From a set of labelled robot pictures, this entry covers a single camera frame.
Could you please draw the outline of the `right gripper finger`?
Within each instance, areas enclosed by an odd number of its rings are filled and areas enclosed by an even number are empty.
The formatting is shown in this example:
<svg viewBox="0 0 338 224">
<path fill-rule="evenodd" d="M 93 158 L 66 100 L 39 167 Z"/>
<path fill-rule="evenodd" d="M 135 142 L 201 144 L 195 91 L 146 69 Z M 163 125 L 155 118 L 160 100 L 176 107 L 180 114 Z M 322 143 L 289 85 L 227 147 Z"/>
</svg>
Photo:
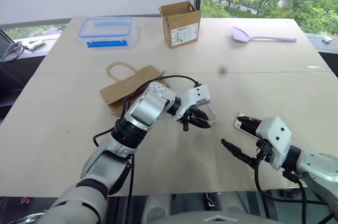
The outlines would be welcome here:
<svg viewBox="0 0 338 224">
<path fill-rule="evenodd" d="M 240 123 L 239 129 L 251 136 L 257 136 L 256 130 L 262 122 L 261 119 L 248 116 L 238 116 L 237 121 Z"/>
<path fill-rule="evenodd" d="M 250 157 L 242 152 L 242 150 L 235 146 L 234 144 L 226 141 L 225 139 L 221 140 L 221 144 L 237 159 L 248 164 L 251 168 L 256 166 L 256 158 Z"/>
</svg>

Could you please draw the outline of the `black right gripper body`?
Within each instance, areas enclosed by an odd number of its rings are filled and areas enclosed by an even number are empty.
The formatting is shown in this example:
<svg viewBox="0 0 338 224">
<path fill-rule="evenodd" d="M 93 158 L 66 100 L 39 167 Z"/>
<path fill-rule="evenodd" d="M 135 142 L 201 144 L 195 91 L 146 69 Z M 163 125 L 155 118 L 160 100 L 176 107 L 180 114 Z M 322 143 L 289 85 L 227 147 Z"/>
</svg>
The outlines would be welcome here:
<svg viewBox="0 0 338 224">
<path fill-rule="evenodd" d="M 272 144 L 267 139 L 259 139 L 256 142 L 256 146 L 259 149 L 259 152 L 256 155 L 256 163 L 265 161 L 270 163 L 272 157 Z"/>
</svg>

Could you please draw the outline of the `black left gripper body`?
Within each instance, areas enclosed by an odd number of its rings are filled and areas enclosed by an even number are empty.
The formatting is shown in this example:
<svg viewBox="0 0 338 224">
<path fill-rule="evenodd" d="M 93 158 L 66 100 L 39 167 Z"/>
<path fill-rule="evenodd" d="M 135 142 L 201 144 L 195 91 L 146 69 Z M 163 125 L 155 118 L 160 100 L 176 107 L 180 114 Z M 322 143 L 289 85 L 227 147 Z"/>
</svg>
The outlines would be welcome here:
<svg viewBox="0 0 338 224">
<path fill-rule="evenodd" d="M 192 124 L 194 126 L 198 125 L 198 116 L 199 112 L 198 112 L 198 108 L 196 105 L 192 105 L 190 106 L 186 112 L 183 114 L 183 116 L 178 119 L 177 121 L 181 124 L 183 124 L 183 126 L 188 126 L 188 124 Z"/>
</svg>

